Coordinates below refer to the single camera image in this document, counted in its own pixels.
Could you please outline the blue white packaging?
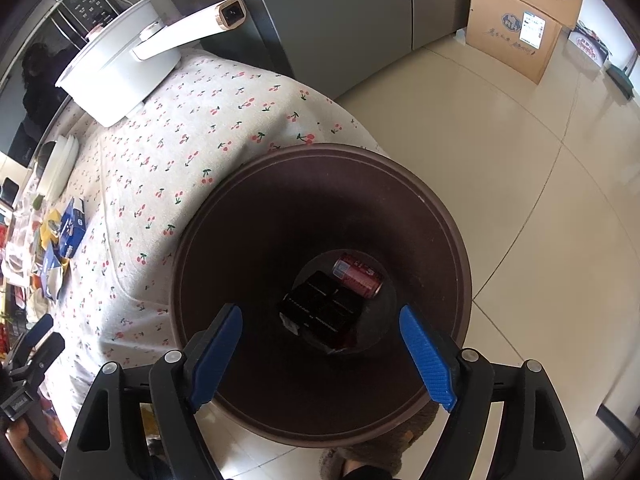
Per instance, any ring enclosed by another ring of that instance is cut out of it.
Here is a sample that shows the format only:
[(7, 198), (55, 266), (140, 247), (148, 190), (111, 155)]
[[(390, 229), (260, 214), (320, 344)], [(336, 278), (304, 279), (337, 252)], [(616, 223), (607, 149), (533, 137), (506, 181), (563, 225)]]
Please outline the blue white packaging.
[(58, 250), (49, 244), (44, 252), (42, 267), (40, 270), (40, 282), (43, 297), (56, 301), (64, 284), (64, 275), (70, 260), (58, 255)]

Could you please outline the blue white milk carton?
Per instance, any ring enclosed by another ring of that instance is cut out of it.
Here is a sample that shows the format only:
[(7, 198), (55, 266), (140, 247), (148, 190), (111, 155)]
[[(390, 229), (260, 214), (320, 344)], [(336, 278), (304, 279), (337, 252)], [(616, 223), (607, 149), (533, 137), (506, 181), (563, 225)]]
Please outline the blue white milk carton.
[(84, 238), (85, 232), (84, 200), (79, 197), (73, 197), (68, 202), (64, 214), (62, 214), (60, 235), (58, 236), (58, 254), (62, 258), (73, 258)]

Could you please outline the small red milk can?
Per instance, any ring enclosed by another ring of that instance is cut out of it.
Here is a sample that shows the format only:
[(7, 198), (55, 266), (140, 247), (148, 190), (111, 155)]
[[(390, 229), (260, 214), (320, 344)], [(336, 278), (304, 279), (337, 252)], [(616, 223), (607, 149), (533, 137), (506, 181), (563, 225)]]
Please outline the small red milk can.
[(349, 254), (341, 255), (335, 261), (332, 274), (343, 285), (366, 299), (378, 296), (384, 281), (381, 273)]

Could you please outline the brown round trash bin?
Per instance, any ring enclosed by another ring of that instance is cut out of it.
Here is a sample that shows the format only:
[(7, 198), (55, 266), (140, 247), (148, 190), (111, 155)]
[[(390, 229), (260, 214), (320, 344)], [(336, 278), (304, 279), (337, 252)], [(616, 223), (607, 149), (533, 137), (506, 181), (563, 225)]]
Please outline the brown round trash bin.
[[(382, 274), (378, 296), (332, 274), (345, 254)], [(239, 307), (216, 405), (267, 439), (320, 448), (372, 439), (424, 408), (400, 310), (462, 342), (471, 292), (460, 232), (425, 183), (363, 148), (317, 144), (259, 157), (214, 188), (175, 256), (170, 315), (186, 344)]]

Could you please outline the cherry print tablecloth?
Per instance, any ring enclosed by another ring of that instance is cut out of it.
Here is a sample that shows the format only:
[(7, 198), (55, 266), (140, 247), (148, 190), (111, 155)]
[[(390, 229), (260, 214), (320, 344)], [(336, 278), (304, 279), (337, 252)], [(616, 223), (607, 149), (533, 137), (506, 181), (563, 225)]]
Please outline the cherry print tablecloth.
[(103, 363), (149, 364), (174, 342), (168, 304), (179, 238), (230, 172), (289, 146), (378, 146), (318, 91), (194, 49), (133, 118), (106, 128), (70, 104), (54, 128), (79, 143), (58, 209), (79, 198), (87, 221), (51, 309), (65, 348), (44, 386), (64, 426)]

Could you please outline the white stacked bowls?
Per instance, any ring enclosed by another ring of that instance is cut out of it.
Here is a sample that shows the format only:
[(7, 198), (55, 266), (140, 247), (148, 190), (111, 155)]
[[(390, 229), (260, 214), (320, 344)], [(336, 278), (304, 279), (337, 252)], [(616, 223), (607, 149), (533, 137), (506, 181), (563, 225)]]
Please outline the white stacked bowls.
[(72, 136), (59, 136), (40, 177), (37, 194), (54, 203), (66, 187), (79, 153), (79, 141)]

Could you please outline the black microwave oven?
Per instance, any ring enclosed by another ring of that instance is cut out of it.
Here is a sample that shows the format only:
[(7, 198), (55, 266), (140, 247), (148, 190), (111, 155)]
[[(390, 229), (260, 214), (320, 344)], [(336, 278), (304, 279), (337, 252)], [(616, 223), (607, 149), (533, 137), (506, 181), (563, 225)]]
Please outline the black microwave oven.
[(58, 0), (1, 62), (1, 153), (28, 167), (67, 102), (55, 83), (96, 26), (110, 24), (126, 0)]

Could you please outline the white electric cooking pot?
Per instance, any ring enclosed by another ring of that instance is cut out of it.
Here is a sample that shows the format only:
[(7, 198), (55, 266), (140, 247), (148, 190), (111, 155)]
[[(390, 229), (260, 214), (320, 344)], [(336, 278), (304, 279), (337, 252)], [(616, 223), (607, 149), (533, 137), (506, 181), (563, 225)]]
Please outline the white electric cooking pot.
[(111, 127), (140, 110), (180, 62), (181, 46), (230, 32), (246, 18), (243, 0), (222, 0), (167, 25), (151, 0), (140, 0), (90, 32), (55, 85), (101, 126)]

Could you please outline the grey refrigerator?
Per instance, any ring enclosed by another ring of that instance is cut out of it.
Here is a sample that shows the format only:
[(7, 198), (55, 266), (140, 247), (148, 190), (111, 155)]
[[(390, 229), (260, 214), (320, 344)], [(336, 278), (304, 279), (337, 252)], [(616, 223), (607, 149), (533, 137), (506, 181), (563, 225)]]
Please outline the grey refrigerator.
[[(172, 0), (183, 15), (219, 0)], [(453, 34), (470, 0), (243, 0), (247, 21), (203, 39), (223, 58), (337, 98), (414, 50)]]

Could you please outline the cardboard box lower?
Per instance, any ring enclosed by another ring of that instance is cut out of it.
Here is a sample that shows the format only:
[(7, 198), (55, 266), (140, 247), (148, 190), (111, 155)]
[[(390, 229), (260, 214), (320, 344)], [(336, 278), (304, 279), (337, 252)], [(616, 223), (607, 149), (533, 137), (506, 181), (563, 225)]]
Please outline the cardboard box lower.
[(539, 84), (561, 30), (522, 0), (471, 0), (465, 42)]

